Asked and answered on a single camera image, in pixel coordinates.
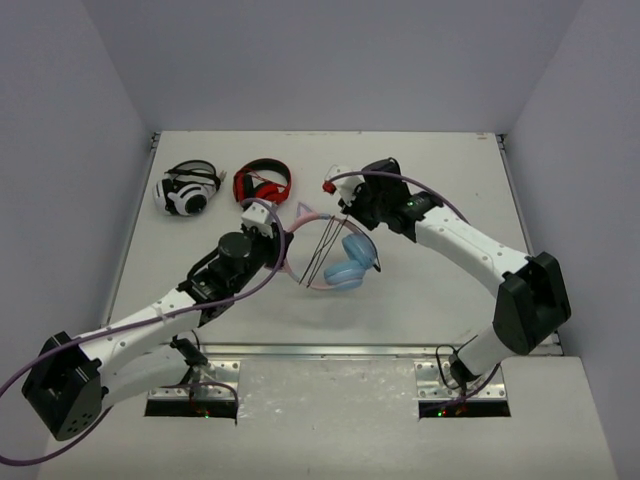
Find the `black and white headphones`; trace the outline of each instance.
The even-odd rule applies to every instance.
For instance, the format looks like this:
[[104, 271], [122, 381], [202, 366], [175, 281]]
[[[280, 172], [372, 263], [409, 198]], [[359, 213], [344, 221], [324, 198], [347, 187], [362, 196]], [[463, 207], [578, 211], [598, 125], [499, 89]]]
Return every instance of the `black and white headphones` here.
[[220, 189], [225, 172], [204, 160], [188, 160], [164, 173], [153, 188], [153, 200], [161, 212], [170, 215], [197, 215]]

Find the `blue headphones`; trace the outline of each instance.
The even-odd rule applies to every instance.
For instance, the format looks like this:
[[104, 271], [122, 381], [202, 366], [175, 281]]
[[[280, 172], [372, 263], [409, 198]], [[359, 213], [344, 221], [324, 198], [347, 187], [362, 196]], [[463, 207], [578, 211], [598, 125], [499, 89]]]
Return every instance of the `blue headphones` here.
[[[307, 213], [300, 213], [302, 205]], [[314, 220], [334, 221], [334, 217], [326, 213], [317, 213], [304, 204], [298, 206], [298, 216], [296, 221], [288, 229], [288, 232], [295, 232], [301, 226]], [[362, 285], [365, 273], [371, 268], [380, 271], [378, 262], [378, 251], [373, 241], [354, 223], [344, 220], [343, 225], [352, 233], [342, 239], [342, 248], [349, 260], [331, 265], [324, 270], [325, 284], [305, 282], [306, 286], [314, 290], [353, 290]], [[297, 283], [302, 284], [300, 277], [291, 269], [289, 262], [285, 258], [282, 271], [289, 274]]]
[[371, 240], [362, 233], [352, 233], [342, 239], [342, 248], [349, 257], [346, 262], [336, 263], [324, 271], [324, 281], [335, 290], [351, 290], [362, 285], [364, 274], [376, 262], [376, 249]]

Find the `red headphones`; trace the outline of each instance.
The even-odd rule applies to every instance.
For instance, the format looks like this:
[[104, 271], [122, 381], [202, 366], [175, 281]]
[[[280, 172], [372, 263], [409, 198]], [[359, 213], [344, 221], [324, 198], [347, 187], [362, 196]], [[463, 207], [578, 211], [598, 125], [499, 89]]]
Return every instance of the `red headphones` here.
[[[282, 175], [286, 179], [287, 184], [280, 185], [279, 183], [262, 178], [256, 173], [260, 170]], [[261, 180], [262, 183], [254, 187], [254, 178]], [[273, 158], [259, 158], [258, 160], [249, 162], [233, 176], [233, 196], [236, 202], [255, 197], [280, 205], [289, 197], [290, 190], [291, 172], [289, 168], [280, 160]]]

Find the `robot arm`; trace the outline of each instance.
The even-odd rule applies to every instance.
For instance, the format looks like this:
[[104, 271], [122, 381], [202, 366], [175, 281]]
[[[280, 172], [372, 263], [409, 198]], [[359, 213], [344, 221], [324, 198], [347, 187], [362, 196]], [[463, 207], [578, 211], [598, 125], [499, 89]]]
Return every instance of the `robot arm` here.
[[369, 230], [386, 223], [437, 251], [496, 298], [492, 325], [451, 359], [451, 376], [462, 390], [505, 358], [529, 354], [571, 316], [560, 266], [548, 253], [532, 257], [508, 248], [467, 224], [437, 195], [411, 194], [394, 159], [368, 165], [364, 179], [348, 176], [350, 171], [332, 167], [324, 185], [340, 194], [342, 213]]
[[[57, 440], [79, 435], [101, 411], [122, 400], [153, 387], [183, 383], [193, 369], [207, 375], [206, 357], [177, 335], [222, 315], [259, 270], [276, 263], [281, 244], [278, 229], [270, 223], [268, 212], [255, 205], [242, 215], [242, 231], [223, 235], [218, 247], [198, 261], [176, 288], [119, 322], [79, 335], [104, 334], [61, 351], [31, 370], [22, 393]], [[225, 299], [229, 301], [224, 305], [178, 315]], [[120, 328], [154, 317], [161, 321]], [[59, 333], [45, 342], [41, 353], [71, 340], [65, 332]]]

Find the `white wall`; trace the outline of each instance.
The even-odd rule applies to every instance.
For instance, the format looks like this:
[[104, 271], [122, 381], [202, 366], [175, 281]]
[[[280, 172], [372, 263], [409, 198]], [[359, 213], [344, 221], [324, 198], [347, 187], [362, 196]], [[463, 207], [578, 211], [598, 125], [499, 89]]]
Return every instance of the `white wall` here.
[[[79, 0], [0, 5], [0, 379], [66, 329], [101, 320], [147, 169], [149, 132]], [[19, 387], [0, 401], [0, 449], [42, 453]], [[35, 468], [0, 466], [0, 478]]]
[[640, 478], [640, 2], [587, 0], [507, 154], [536, 250], [562, 261], [580, 355], [621, 479]]
[[166, 130], [505, 132], [581, 0], [84, 0]]

